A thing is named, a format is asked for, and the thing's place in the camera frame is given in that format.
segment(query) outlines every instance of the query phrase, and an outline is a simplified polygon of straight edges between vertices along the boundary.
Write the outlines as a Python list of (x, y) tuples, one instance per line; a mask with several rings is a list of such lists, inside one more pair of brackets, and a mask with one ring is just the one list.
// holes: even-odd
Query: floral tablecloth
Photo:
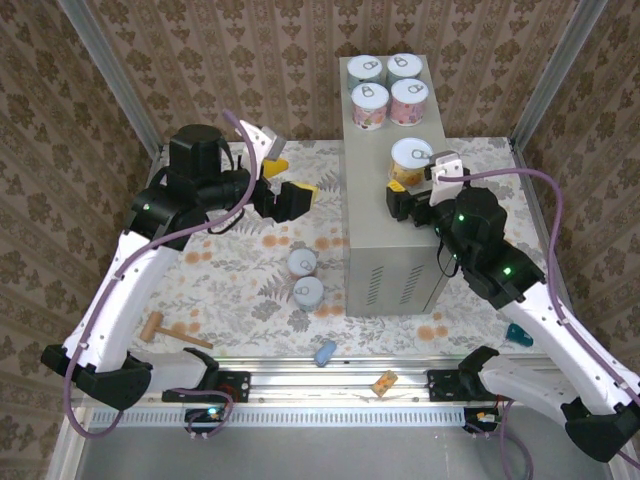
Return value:
[[(504, 138), (450, 139), (472, 172), (514, 166)], [(163, 326), (213, 343), (214, 356), (311, 355), (326, 340), (336, 355), (452, 355), (480, 345), (504, 353), (539, 353), (504, 340), (508, 322), (476, 297), (458, 274), (449, 280), (431, 314), (347, 317), (344, 313), (343, 242), (338, 181), (340, 141), (288, 142), (288, 171), (278, 181), (319, 187), (312, 210), (294, 222), (262, 220), (252, 209), (231, 231), (194, 235), (165, 274), (140, 319), (134, 347), (173, 352), (189, 346), (165, 335), (141, 342), (147, 316), (160, 311)], [(232, 145), (237, 154), (241, 144)], [(538, 237), (517, 176), (474, 182), (496, 193), (509, 216), (506, 237), (544, 268)], [(318, 256), (325, 301), (315, 312), (296, 308), (286, 261), (296, 248)]]

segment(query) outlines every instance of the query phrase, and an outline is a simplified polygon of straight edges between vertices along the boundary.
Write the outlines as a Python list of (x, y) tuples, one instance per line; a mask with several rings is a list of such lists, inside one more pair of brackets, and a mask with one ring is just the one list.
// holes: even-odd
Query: gray metal box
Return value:
[[(378, 58), (386, 66), (388, 57)], [(447, 281), (437, 263), (440, 241), (433, 230), (417, 229), (410, 220), (397, 222), (389, 215), (385, 199), (391, 147), (396, 141), (417, 137), (426, 140), (436, 153), (447, 150), (427, 60), (424, 55), (420, 58), (424, 64), (420, 79), (429, 87), (424, 119), (413, 127), (400, 127), (387, 118), (372, 132), (353, 124), (347, 91), (349, 58), (340, 59), (344, 131), (340, 179), (343, 229), (349, 240), (345, 242), (348, 315), (429, 313)], [(443, 249), (443, 268), (450, 259)]]

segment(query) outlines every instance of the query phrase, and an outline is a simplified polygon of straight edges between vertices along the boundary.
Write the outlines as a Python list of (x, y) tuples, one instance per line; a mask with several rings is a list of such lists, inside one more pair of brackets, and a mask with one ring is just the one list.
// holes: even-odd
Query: pink can label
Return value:
[(387, 106), (375, 110), (367, 110), (353, 104), (353, 123), (363, 130), (375, 130), (382, 126), (387, 115)]
[(391, 121), (398, 125), (410, 126), (420, 123), (424, 116), (426, 99), (419, 103), (403, 103), (393, 97), (391, 101)]

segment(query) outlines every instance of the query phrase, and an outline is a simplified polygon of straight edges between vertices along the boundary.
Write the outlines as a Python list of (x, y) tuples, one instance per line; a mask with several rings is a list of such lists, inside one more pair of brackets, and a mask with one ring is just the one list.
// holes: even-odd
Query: blue object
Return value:
[(313, 361), (316, 362), (317, 366), (324, 367), (327, 363), (329, 363), (329, 360), (331, 359), (333, 352), (336, 351), (336, 348), (338, 348), (336, 342), (334, 342), (333, 340), (327, 340), (325, 344), (316, 352), (313, 357)]
[(515, 342), (523, 347), (530, 347), (533, 345), (533, 338), (522, 327), (512, 323), (507, 329), (507, 340)]

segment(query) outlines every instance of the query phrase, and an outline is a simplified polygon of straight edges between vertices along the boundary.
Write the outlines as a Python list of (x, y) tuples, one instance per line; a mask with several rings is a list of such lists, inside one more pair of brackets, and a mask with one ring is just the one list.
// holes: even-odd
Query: white can lid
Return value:
[(360, 108), (375, 110), (389, 103), (389, 92), (377, 83), (361, 83), (353, 89), (351, 100)]
[(404, 168), (424, 168), (429, 164), (433, 148), (419, 138), (403, 138), (391, 147), (391, 158)]
[(304, 277), (293, 286), (293, 299), (303, 307), (315, 307), (322, 301), (324, 285), (316, 277)]
[(387, 60), (387, 69), (398, 77), (415, 77), (422, 71), (422, 60), (412, 53), (396, 53)]
[(382, 62), (371, 55), (359, 55), (347, 62), (347, 71), (356, 78), (373, 78), (382, 73)]
[(391, 95), (402, 103), (421, 103), (429, 96), (429, 87), (421, 80), (404, 78), (393, 84)]
[(316, 269), (316, 264), (316, 254), (306, 248), (294, 250), (287, 260), (289, 271), (297, 277), (311, 275)]

